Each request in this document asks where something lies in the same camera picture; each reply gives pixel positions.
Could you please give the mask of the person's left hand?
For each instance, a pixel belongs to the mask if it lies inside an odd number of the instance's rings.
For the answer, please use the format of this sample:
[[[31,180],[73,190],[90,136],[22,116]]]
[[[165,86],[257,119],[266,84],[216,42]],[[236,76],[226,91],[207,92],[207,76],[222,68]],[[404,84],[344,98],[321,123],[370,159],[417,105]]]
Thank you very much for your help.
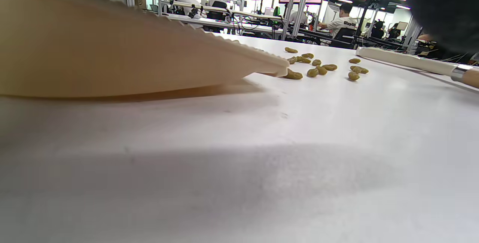
[[[407,2],[416,21],[434,40],[458,52],[478,52],[478,0],[407,0]]]

